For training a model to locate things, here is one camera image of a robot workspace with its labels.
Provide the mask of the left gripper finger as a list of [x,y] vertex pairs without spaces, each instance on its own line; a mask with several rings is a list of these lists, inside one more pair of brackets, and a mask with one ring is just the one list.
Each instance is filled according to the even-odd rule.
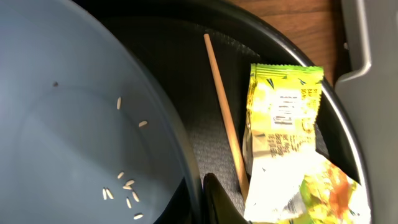
[[204,176],[203,199],[205,223],[248,224],[213,173]]

